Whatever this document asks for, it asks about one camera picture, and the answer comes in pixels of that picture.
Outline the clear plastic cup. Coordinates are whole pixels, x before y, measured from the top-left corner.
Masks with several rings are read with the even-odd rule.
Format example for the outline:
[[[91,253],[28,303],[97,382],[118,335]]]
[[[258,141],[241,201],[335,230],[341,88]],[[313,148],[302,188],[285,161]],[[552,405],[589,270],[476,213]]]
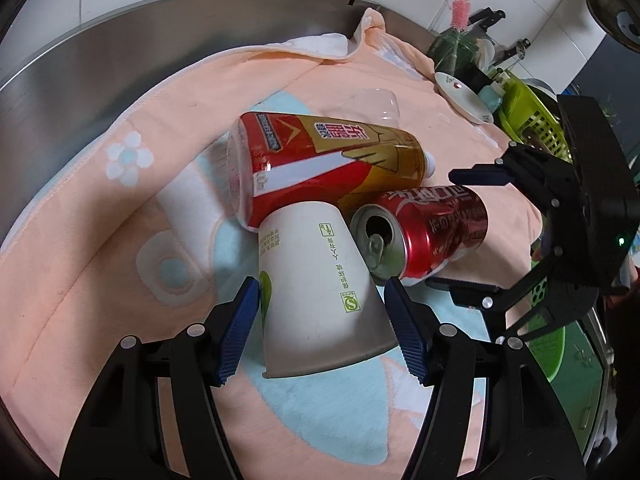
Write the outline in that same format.
[[[362,90],[344,102],[327,107],[323,114],[393,128],[398,128],[400,121],[395,93],[382,88]]]

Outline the peach pink towel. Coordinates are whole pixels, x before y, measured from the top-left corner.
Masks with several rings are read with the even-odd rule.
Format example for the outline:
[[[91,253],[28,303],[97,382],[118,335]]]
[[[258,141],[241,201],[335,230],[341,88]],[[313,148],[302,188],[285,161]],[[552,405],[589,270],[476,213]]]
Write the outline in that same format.
[[[1,396],[47,466],[126,335],[162,340],[230,300],[257,271],[234,220],[226,142],[247,110],[324,115],[393,91],[399,125],[436,160],[433,181],[508,146],[437,94],[432,62],[369,11],[352,37],[230,49],[149,91],[76,155],[18,216],[1,247]],[[430,390],[398,350],[318,375],[267,379],[254,327],[238,372],[214,393],[249,479],[397,479]]]

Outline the pink bottle brush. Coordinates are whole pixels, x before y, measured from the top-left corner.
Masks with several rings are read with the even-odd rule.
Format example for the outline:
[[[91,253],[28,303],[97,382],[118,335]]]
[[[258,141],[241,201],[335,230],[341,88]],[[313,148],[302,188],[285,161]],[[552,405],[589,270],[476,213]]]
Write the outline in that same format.
[[[448,72],[456,71],[457,57],[462,32],[468,27],[471,10],[470,0],[454,0],[451,6],[451,50],[449,53]]]

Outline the green plastic trash basket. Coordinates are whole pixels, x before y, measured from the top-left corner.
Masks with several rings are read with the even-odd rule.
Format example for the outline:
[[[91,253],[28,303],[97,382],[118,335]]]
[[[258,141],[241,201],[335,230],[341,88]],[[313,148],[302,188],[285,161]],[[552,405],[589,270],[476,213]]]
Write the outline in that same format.
[[[536,305],[544,299],[546,292],[547,283],[546,280],[543,280],[529,293],[530,306],[536,307]],[[544,320],[542,314],[537,314],[528,322],[528,329],[532,332],[547,324],[548,322]],[[532,339],[527,345],[544,372],[544,376],[547,377],[549,382],[552,382],[559,373],[563,362],[566,345],[566,328],[561,327],[552,333]]]

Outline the dark green utensil holder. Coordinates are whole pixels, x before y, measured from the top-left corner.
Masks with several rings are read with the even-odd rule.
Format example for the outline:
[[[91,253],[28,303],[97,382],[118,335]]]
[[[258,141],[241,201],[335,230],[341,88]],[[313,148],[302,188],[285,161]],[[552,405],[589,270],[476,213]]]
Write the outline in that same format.
[[[434,71],[456,76],[474,61],[477,44],[460,30],[450,28],[438,35],[427,51]]]

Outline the white ceramic plate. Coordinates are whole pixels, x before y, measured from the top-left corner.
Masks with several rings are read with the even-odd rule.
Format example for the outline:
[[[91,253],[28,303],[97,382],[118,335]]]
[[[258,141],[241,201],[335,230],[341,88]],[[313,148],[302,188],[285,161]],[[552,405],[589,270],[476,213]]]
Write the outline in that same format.
[[[446,73],[435,73],[437,92],[450,106],[474,125],[492,125],[494,116],[488,107],[466,84]]]

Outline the green dish rack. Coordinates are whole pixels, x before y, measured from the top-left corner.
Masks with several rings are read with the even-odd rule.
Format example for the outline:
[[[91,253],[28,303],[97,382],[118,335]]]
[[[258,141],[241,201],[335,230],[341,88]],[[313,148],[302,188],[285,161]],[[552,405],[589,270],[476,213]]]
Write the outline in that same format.
[[[510,70],[498,73],[496,79],[504,90],[497,117],[510,139],[572,162],[559,118]]]

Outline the white paper cup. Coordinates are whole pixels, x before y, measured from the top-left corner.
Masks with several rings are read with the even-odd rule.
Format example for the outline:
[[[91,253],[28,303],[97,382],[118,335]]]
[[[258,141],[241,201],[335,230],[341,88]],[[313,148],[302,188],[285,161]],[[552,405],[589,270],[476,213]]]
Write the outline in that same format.
[[[382,298],[335,206],[301,202],[258,231],[267,378],[357,364],[397,346]]]

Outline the red cola can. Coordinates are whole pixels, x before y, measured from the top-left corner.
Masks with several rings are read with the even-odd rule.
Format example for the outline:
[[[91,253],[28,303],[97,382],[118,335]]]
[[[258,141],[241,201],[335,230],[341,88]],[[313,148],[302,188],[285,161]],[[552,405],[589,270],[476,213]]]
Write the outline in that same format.
[[[488,212],[460,185],[385,192],[352,216],[350,232],[375,281],[413,286],[483,244]]]

